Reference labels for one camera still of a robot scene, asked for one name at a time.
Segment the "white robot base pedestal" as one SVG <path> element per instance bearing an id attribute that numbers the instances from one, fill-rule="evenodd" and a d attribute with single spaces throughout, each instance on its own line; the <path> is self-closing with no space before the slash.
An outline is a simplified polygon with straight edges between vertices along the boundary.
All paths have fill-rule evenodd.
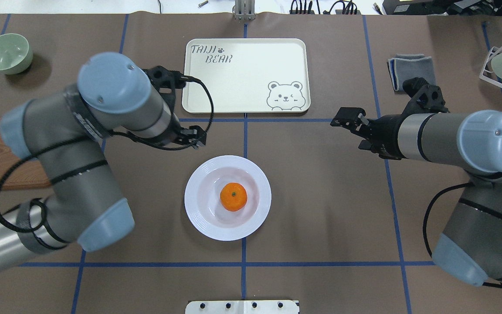
<path id="1" fill-rule="evenodd" d="M 186 314 L 300 314 L 298 300 L 191 301 Z"/>

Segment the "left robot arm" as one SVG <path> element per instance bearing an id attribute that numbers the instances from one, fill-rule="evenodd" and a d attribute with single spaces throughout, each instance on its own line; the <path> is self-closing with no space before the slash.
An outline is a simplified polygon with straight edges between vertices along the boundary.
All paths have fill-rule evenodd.
<path id="1" fill-rule="evenodd" d="M 0 208 L 0 272 L 73 242 L 95 252 L 132 232 L 132 211 L 100 142 L 125 137 L 166 151 L 205 145 L 207 129 L 183 128 L 175 115 L 175 91 L 187 83 L 203 85 L 102 52 L 81 67 L 75 83 L 2 117 L 0 135 L 19 161 L 0 177 L 0 193 L 12 173 L 34 159 L 54 193 L 7 212 Z"/>

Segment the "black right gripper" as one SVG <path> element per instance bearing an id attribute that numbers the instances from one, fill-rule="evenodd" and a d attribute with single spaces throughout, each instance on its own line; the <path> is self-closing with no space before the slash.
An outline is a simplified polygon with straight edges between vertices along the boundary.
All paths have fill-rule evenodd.
<path id="1" fill-rule="evenodd" d="M 365 110 L 357 107 L 341 107 L 330 126 L 359 131 L 363 140 L 360 150 L 378 154 L 382 159 L 401 160 L 404 155 L 399 149 L 398 133 L 404 121 L 400 115 L 386 115 L 379 119 L 367 119 Z"/>

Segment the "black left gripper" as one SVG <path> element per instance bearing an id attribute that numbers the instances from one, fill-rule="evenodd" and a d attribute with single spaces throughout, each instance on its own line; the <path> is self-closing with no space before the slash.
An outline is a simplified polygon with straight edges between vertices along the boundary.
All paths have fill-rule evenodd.
<path id="1" fill-rule="evenodd" d="M 207 144 L 207 131 L 197 125 L 188 128 L 175 128 L 164 140 L 164 145 L 170 144 L 179 147 L 193 147 L 194 149 L 204 147 Z"/>

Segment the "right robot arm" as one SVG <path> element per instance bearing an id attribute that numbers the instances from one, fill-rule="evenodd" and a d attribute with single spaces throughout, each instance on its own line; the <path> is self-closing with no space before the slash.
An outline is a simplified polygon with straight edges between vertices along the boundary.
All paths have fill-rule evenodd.
<path id="1" fill-rule="evenodd" d="M 359 149 L 390 160 L 420 160 L 456 166 L 468 175 L 458 202 L 434 248 L 432 261 L 456 279 L 502 289 L 502 112 L 450 113 L 405 109 L 368 119 L 356 107 L 341 107 L 331 126 L 361 137 Z"/>

